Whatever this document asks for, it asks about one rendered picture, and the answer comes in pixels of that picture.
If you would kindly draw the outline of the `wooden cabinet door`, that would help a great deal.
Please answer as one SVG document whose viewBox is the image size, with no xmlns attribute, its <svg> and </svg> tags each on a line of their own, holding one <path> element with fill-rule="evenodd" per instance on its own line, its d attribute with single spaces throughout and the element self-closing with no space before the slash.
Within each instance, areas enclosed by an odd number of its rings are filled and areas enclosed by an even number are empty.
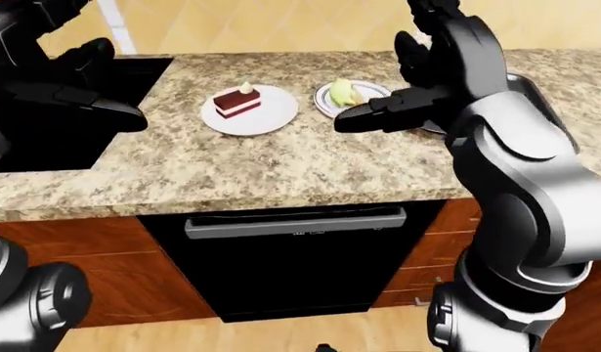
<svg viewBox="0 0 601 352">
<path fill-rule="evenodd" d="M 215 316 L 134 217 L 5 222 L 0 236 L 22 245 L 30 265 L 67 262 L 85 272 L 93 303 L 83 328 Z"/>
</svg>

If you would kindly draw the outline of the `grey metal tray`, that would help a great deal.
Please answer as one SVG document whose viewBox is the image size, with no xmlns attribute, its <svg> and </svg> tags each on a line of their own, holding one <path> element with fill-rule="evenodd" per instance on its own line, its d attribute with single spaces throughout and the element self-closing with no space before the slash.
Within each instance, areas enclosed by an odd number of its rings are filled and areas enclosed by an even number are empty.
<svg viewBox="0 0 601 352">
<path fill-rule="evenodd" d="M 553 110 L 551 105 L 544 98 L 543 94 L 538 90 L 535 83 L 525 75 L 520 75 L 513 72 L 507 73 L 507 84 L 511 91 L 522 93 L 527 99 L 545 116 L 545 118 L 560 128 L 565 133 L 568 132 L 566 125 Z M 445 135 L 444 129 L 438 125 L 435 120 L 444 122 L 445 114 L 450 114 L 450 109 L 445 110 L 441 105 L 435 105 L 431 109 L 432 113 L 423 123 L 421 128 L 434 134 Z"/>
</svg>

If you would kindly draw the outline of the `wooden cabinet drawers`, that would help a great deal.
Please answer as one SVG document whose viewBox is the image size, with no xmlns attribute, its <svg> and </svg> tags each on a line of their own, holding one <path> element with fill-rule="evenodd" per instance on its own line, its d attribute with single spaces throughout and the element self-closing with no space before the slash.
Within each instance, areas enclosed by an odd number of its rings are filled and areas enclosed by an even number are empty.
<svg viewBox="0 0 601 352">
<path fill-rule="evenodd" d="M 446 201 L 372 307 L 427 304 L 436 284 L 452 280 L 456 260 L 471 243 L 480 216 L 473 198 Z"/>
</svg>

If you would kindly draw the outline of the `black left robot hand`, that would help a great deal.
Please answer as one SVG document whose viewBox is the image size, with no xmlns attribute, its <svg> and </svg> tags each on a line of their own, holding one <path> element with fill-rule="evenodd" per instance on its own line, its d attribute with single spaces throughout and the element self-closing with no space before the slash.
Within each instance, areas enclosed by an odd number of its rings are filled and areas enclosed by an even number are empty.
<svg viewBox="0 0 601 352">
<path fill-rule="evenodd" d="M 101 92 L 114 77 L 114 47 L 99 37 L 49 58 L 37 40 L 81 14 L 91 0 L 0 0 L 0 95 L 29 104 L 63 108 L 118 132 L 148 127 L 136 107 Z"/>
</svg>

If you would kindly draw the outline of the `black sink basin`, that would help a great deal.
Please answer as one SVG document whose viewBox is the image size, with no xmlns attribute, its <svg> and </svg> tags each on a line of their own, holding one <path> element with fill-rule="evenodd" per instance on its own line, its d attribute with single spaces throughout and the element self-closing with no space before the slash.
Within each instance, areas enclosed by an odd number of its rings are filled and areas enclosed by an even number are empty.
<svg viewBox="0 0 601 352">
<path fill-rule="evenodd" d="M 172 62 L 170 58 L 115 59 L 114 77 L 101 93 L 138 108 Z M 0 131 L 10 143 L 0 158 L 0 173 L 90 169 L 117 134 L 134 133 L 90 120 L 77 123 L 63 108 L 1 95 Z"/>
</svg>

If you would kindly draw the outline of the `red layered cake slice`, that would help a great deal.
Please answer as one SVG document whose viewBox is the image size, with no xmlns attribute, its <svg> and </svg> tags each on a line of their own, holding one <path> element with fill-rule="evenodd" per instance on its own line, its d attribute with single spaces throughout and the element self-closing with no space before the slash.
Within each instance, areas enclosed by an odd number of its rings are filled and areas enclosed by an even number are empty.
<svg viewBox="0 0 601 352">
<path fill-rule="evenodd" d="M 236 90 L 213 99 L 215 111 L 225 119 L 237 116 L 261 105 L 261 93 L 249 82 Z"/>
</svg>

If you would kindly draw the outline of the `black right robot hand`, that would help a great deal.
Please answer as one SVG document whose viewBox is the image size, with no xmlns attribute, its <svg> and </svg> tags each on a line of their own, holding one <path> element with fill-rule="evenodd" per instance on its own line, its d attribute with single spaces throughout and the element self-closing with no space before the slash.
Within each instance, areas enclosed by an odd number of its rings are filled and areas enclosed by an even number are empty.
<svg viewBox="0 0 601 352">
<path fill-rule="evenodd" d="M 405 31 L 396 34 L 400 74 L 410 86 L 344 110 L 334 119 L 335 131 L 391 133 L 426 121 L 449 131 L 468 105 L 508 89 L 501 46 L 479 17 L 465 16 L 459 0 L 407 2 L 413 22 L 432 40 L 425 47 Z"/>
</svg>

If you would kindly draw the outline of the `black dishwasher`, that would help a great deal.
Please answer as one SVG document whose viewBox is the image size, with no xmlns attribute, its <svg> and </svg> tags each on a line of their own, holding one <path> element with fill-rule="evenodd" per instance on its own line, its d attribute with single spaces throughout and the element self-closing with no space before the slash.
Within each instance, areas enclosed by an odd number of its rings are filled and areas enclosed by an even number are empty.
<svg viewBox="0 0 601 352">
<path fill-rule="evenodd" d="M 402 207 L 400 228 L 192 240 L 198 216 Z M 224 322 L 368 310 L 436 218 L 440 200 L 145 215 L 140 222 Z"/>
</svg>

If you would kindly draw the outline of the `small blue-rimmed plate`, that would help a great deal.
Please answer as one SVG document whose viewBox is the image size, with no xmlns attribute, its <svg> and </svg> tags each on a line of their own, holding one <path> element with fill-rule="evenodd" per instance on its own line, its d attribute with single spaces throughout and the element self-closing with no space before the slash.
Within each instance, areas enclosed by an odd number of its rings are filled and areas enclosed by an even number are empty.
<svg viewBox="0 0 601 352">
<path fill-rule="evenodd" d="M 364 99 L 384 98 L 391 95 L 391 91 L 379 84 L 373 84 L 368 81 L 352 80 L 352 85 L 361 93 Z M 330 99 L 330 87 L 332 82 L 324 84 L 316 90 L 313 100 L 316 108 L 325 116 L 333 119 L 338 113 L 348 107 L 340 108 Z"/>
</svg>

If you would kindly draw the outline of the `green dessert pastry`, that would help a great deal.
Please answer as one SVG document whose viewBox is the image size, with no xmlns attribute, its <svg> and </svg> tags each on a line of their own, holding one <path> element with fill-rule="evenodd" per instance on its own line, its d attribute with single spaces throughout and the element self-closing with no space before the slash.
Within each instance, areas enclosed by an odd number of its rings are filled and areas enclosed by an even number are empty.
<svg viewBox="0 0 601 352">
<path fill-rule="evenodd" d="M 357 90 L 352 81 L 345 78 L 338 78 L 332 82 L 329 97 L 339 108 L 354 107 L 365 103 L 362 93 Z"/>
</svg>

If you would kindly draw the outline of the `large white plate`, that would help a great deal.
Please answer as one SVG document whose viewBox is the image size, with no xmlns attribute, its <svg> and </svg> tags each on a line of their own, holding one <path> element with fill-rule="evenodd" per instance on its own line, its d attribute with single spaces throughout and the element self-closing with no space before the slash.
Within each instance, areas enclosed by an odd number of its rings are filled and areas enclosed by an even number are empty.
<svg viewBox="0 0 601 352">
<path fill-rule="evenodd" d="M 206 99 L 201 106 L 200 117 L 204 124 L 222 134 L 251 137 L 277 131 L 295 118 L 299 105 L 286 90 L 263 84 L 254 84 L 253 87 L 261 93 L 260 107 L 225 119 L 216 112 L 213 99 L 231 93 L 238 86 L 227 88 Z"/>
</svg>

